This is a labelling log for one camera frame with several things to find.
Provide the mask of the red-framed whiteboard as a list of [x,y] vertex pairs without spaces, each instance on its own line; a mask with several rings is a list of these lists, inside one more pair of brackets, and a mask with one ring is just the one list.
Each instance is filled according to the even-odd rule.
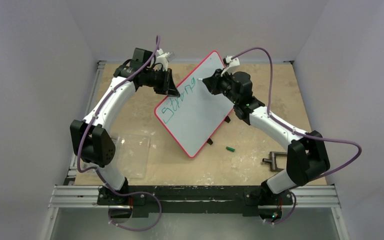
[[189,158],[194,158],[233,109],[225,96],[212,95],[199,78],[225,67],[217,51],[209,53],[178,85],[180,97],[165,97],[154,114]]

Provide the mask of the green marker cap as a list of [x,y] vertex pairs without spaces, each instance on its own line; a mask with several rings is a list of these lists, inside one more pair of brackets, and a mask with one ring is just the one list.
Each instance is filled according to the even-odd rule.
[[232,152],[232,153],[234,153],[234,152],[236,151],[234,148],[229,147],[229,146],[227,146],[225,149],[226,149],[227,151],[229,151],[229,152]]

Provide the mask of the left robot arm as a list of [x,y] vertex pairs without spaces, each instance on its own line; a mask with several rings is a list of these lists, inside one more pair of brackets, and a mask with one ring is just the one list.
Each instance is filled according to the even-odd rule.
[[115,69],[97,105],[82,120],[73,120],[69,126],[77,171],[94,170],[110,191],[110,199],[118,205],[126,203],[131,193],[127,178],[115,163],[117,147],[110,130],[122,107],[140,87],[150,87],[158,95],[180,96],[169,68],[174,57],[173,52],[160,48],[135,48],[132,58]]

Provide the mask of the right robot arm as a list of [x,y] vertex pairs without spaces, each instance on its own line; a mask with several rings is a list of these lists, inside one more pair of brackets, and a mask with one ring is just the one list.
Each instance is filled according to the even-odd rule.
[[201,81],[211,94],[222,94],[230,100],[240,120],[263,131],[286,150],[286,168],[261,183],[261,201],[272,204],[282,192],[304,186],[330,169],[322,135],[315,130],[305,132],[284,120],[275,119],[276,115],[268,106],[253,95],[253,83],[248,73],[223,73],[217,69]]

